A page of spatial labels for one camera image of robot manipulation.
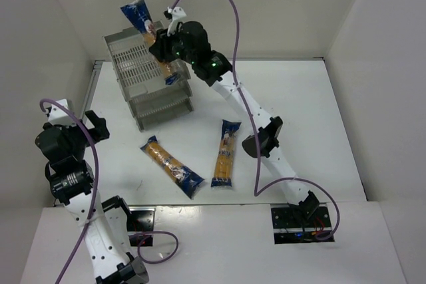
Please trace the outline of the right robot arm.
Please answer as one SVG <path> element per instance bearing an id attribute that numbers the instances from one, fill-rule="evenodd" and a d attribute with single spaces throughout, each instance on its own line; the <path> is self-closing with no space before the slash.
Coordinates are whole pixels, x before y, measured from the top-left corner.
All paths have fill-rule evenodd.
<path id="1" fill-rule="evenodd" d="M 280 148 L 278 136 L 284 124 L 282 119 L 272 116 L 256 102 L 239 80 L 235 64 L 211 48 L 204 27 L 189 21 L 179 23 L 174 33 L 159 29 L 149 51 L 161 63 L 177 59 L 188 63 L 200 80 L 250 122 L 253 133 L 242 141 L 244 151 L 257 159 L 258 167 L 264 166 L 269 171 L 274 183 L 282 185 L 285 199 L 295 215 L 308 221 L 320 202 L 298 178 Z"/>

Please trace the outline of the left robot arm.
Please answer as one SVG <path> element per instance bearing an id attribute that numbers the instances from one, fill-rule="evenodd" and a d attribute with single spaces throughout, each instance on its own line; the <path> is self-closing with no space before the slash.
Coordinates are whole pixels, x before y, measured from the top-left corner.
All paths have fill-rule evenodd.
<path id="1" fill-rule="evenodd" d="M 83 234 L 96 283 L 148 283 L 142 259 L 132 254 L 126 232 L 125 201 L 101 200 L 95 170 L 84 159 L 86 148 L 109 138 L 106 121 L 92 110 L 88 129 L 81 120 L 51 107 L 35 144 L 47 159 L 45 177 L 53 197 L 64 205 Z"/>

